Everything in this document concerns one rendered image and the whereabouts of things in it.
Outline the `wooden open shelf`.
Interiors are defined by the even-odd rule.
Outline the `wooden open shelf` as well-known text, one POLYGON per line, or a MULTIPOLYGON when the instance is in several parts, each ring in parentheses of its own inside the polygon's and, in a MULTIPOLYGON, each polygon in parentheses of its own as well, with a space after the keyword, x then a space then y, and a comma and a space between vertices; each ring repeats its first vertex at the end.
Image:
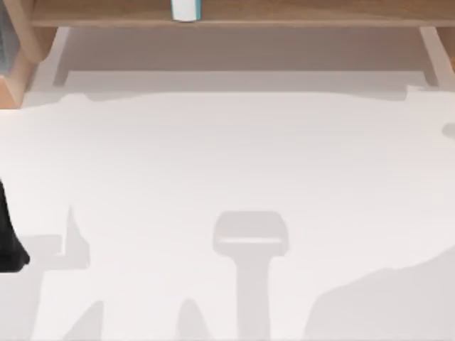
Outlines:
POLYGON ((455 93, 455 0, 0 0, 0 108, 19 108, 58 30, 53 79, 92 71, 93 97, 135 92, 455 93))

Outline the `white and teal cup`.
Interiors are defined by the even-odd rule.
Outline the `white and teal cup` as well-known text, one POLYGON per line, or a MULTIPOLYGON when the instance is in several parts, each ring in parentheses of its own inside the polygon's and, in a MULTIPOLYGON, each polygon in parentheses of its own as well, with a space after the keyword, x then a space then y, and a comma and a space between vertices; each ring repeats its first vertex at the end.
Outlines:
POLYGON ((172 19, 178 22, 194 22, 201 18, 202 0, 171 0, 172 19))

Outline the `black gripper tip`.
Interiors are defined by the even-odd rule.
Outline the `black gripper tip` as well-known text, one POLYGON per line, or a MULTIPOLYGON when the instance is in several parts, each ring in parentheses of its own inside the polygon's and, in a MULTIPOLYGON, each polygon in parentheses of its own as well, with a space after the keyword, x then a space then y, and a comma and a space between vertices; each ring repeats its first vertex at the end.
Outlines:
POLYGON ((12 225, 4 185, 0 180, 0 273, 17 273, 30 260, 12 225))

